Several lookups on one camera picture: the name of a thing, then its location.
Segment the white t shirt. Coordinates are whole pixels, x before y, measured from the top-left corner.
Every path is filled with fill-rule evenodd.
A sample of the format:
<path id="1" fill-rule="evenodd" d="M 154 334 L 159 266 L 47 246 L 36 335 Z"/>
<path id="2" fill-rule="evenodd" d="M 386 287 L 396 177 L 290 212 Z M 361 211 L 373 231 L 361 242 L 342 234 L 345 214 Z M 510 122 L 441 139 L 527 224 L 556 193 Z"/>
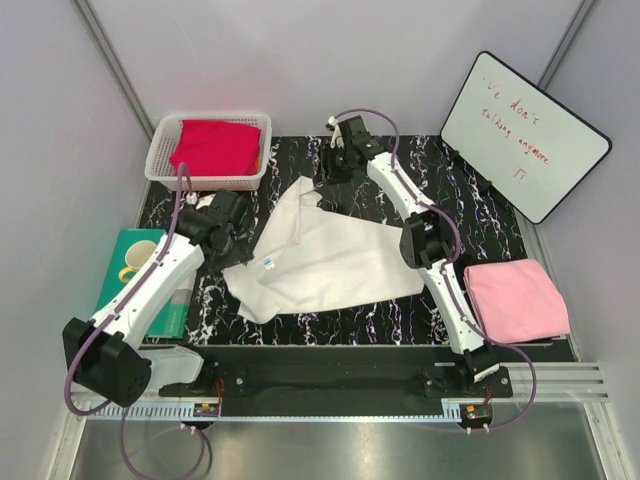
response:
<path id="1" fill-rule="evenodd" d="M 279 314 L 318 313 L 422 292 L 403 261 L 398 227 L 328 212 L 308 177 L 280 196 L 253 259 L 223 272 L 243 318 L 265 324 Z"/>

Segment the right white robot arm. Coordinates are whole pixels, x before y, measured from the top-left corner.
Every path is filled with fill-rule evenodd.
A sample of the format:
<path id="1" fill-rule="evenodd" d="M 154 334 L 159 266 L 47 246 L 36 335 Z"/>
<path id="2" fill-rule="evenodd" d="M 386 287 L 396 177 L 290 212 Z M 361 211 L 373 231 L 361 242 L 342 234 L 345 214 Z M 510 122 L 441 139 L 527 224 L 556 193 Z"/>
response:
<path id="1" fill-rule="evenodd" d="M 327 120 L 331 140 L 320 154 L 322 182 L 346 183 L 361 172 L 391 202 L 403 221 L 401 257 L 422 278 L 445 324 L 457 366 L 455 387 L 463 395 L 476 396 L 488 387 L 500 365 L 457 280 L 459 231 L 401 166 L 399 141 L 389 150 L 368 131 L 362 118 L 365 112 L 350 109 Z"/>

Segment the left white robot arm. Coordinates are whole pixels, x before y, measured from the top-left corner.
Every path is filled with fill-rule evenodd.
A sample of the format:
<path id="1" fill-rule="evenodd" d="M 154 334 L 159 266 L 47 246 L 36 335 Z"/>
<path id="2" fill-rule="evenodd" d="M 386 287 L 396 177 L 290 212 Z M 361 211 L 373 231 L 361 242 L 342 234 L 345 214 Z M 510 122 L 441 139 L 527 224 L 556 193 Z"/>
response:
<path id="1" fill-rule="evenodd" d="M 201 266 L 212 271 L 245 263 L 252 257 L 246 236 L 252 207 L 242 195 L 220 190 L 196 207 L 178 208 L 141 270 L 91 319 L 71 319 L 62 340 L 67 363 L 64 398 L 78 384 L 129 407 L 148 391 L 180 386 L 196 396 L 215 386 L 212 357 L 196 347 L 144 350 L 146 333 L 180 285 Z"/>

